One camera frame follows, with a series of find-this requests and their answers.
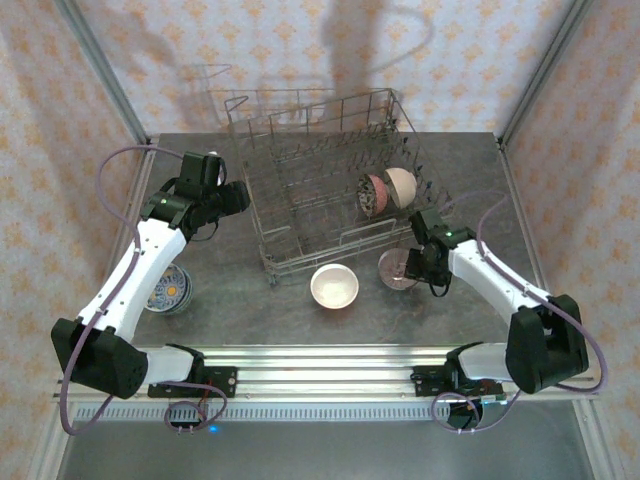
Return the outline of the aluminium frame post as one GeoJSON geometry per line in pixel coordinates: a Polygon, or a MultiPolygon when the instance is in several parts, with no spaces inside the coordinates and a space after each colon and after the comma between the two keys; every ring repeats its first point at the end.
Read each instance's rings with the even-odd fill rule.
{"type": "Polygon", "coordinates": [[[124,88],[77,1],[53,0],[53,3],[75,36],[81,50],[97,74],[108,98],[124,121],[129,133],[139,144],[149,144],[151,141],[150,136],[134,111],[124,88]]]}
{"type": "Polygon", "coordinates": [[[529,78],[509,120],[502,132],[496,137],[502,151],[508,148],[527,119],[593,3],[594,0],[571,0],[566,14],[529,78]]]}

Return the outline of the pink floral bowl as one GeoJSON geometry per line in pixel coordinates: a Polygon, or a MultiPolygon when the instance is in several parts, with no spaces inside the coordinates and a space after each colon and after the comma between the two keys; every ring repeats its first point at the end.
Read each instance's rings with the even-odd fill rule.
{"type": "Polygon", "coordinates": [[[358,180],[356,194],[359,206],[367,217],[380,214],[387,206],[388,190],[384,181],[377,175],[362,175],[358,180]]]}

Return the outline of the cream ceramic bowl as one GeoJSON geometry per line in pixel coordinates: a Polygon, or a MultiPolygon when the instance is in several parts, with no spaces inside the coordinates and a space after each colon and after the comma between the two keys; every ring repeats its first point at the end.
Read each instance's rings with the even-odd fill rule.
{"type": "Polygon", "coordinates": [[[392,167],[384,171],[384,177],[394,205],[399,209],[408,207],[416,197],[415,176],[403,168],[392,167]]]}

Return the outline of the brown striped bowl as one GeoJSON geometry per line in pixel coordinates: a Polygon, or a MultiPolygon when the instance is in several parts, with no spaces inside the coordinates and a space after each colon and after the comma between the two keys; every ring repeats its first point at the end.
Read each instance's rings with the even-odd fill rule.
{"type": "Polygon", "coordinates": [[[405,291],[418,281],[405,276],[409,250],[392,248],[385,251],[378,260],[378,273],[382,282],[392,290],[405,291]]]}

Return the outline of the orange bowl white inside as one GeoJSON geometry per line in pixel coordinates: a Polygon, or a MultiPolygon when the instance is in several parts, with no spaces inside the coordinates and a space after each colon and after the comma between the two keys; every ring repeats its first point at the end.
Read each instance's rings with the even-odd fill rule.
{"type": "Polygon", "coordinates": [[[356,274],[342,264],[320,267],[311,277],[310,292],[322,307],[339,310],[350,306],[359,293],[356,274]]]}

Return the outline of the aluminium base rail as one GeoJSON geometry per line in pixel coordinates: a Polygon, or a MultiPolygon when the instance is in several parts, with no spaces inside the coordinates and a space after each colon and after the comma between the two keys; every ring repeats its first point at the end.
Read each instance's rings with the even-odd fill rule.
{"type": "Polygon", "coordinates": [[[450,346],[199,346],[205,364],[238,369],[235,402],[412,402],[415,366],[445,361],[450,346]]]}

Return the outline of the blue white patterned bowl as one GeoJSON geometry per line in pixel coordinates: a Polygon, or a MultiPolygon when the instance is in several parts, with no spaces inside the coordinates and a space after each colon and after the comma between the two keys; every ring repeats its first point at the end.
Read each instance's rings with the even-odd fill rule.
{"type": "Polygon", "coordinates": [[[160,277],[144,308],[146,309],[147,302],[153,295],[167,295],[171,298],[180,297],[184,292],[191,292],[193,295],[192,279],[185,269],[171,263],[160,277]]]}

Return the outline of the grey wire dish rack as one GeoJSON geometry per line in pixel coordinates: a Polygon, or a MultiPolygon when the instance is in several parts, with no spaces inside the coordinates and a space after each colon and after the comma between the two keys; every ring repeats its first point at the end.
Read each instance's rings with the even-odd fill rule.
{"type": "Polygon", "coordinates": [[[309,102],[308,90],[257,91],[224,103],[229,132],[252,202],[252,221],[269,283],[343,262],[411,238],[408,217],[446,207],[450,195],[396,92],[374,89],[309,102]],[[397,208],[384,171],[417,180],[414,201],[397,208]],[[389,198],[367,217],[356,194],[364,174],[389,198]]]}

